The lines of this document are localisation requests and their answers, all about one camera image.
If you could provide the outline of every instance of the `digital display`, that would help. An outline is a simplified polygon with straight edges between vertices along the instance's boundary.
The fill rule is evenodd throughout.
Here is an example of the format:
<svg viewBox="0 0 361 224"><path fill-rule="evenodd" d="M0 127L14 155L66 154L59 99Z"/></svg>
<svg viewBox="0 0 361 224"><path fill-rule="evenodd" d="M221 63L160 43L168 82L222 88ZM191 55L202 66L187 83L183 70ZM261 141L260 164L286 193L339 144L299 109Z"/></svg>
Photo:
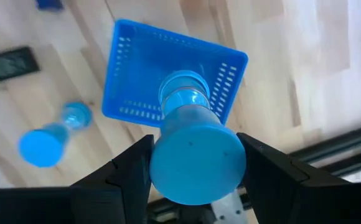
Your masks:
<svg viewBox="0 0 361 224"><path fill-rule="evenodd" d="M29 47L0 53L0 81L39 70Z"/></svg>

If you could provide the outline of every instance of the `blue plastic lid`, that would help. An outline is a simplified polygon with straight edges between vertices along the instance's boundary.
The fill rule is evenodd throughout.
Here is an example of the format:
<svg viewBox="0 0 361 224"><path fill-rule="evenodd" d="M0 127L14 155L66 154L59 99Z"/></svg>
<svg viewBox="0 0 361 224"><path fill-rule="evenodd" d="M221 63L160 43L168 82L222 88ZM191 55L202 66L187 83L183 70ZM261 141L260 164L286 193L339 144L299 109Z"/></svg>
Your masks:
<svg viewBox="0 0 361 224"><path fill-rule="evenodd" d="M20 140L19 150L27 162L37 167L51 167L62 158L63 142L43 129L32 130Z"/></svg>
<svg viewBox="0 0 361 224"><path fill-rule="evenodd" d="M245 167L244 147L231 130L221 124L200 124L161 136L150 175L169 200L202 205L234 191Z"/></svg>
<svg viewBox="0 0 361 224"><path fill-rule="evenodd" d="M210 98L210 88L201 75L190 70L180 70L168 75L162 82L158 92L160 104L168 96L168 93L183 86L201 88L202 92Z"/></svg>

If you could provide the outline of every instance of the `blue bottle cap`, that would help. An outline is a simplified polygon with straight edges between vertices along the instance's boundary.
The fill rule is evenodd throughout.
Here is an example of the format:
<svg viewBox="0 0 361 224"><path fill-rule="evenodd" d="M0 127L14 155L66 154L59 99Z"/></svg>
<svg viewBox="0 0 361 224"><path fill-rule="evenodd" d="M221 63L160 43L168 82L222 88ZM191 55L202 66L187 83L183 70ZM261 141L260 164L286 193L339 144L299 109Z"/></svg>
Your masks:
<svg viewBox="0 0 361 224"><path fill-rule="evenodd" d="M37 167L56 165L64 152L64 142L54 134L43 129L32 130L20 140L20 155Z"/></svg>
<svg viewBox="0 0 361 224"><path fill-rule="evenodd" d="M180 70L168 75L162 82L159 88L158 98L160 104L162 104L165 97L169 93L172 93L178 88L185 86L194 86L201 88L201 91L210 98L210 88L207 82L199 74L190 70Z"/></svg>

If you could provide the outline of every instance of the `black metal rail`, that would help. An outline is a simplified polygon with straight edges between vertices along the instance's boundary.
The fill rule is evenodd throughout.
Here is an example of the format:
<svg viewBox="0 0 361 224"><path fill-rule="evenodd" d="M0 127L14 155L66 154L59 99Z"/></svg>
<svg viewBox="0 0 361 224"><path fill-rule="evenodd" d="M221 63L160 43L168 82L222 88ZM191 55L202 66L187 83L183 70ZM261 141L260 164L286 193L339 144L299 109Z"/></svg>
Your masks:
<svg viewBox="0 0 361 224"><path fill-rule="evenodd" d="M349 151L358 146L361 146L361 128L298 150L291 153L290 156L303 162L312 163ZM361 171L361 154L321 167L321 169L339 177L353 174ZM251 208L250 199L247 194L240 195L240 199L245 210ZM149 203L147 215L148 218L156 220L159 216L174 213L181 207L182 205L163 198ZM210 209L210 205L204 205L204 207Z"/></svg>

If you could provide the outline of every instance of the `black device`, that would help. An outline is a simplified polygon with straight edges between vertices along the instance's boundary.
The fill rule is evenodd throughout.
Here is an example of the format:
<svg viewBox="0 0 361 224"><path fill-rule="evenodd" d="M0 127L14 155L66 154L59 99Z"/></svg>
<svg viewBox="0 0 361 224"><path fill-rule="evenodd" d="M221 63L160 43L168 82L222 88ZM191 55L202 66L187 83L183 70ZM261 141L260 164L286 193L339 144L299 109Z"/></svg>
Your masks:
<svg viewBox="0 0 361 224"><path fill-rule="evenodd" d="M60 11L64 9L61 0L36 0L39 10Z"/></svg>
<svg viewBox="0 0 361 224"><path fill-rule="evenodd" d="M29 47L0 53L0 81L39 70L34 54Z"/></svg>
<svg viewBox="0 0 361 224"><path fill-rule="evenodd" d="M237 136L247 159L243 185L260 224L361 223L361 183L316 169L244 133ZM145 216L153 145L147 135L69 187L0 189L0 223L159 223ZM209 205L183 209L207 210ZM189 215L171 223L209 222Z"/></svg>

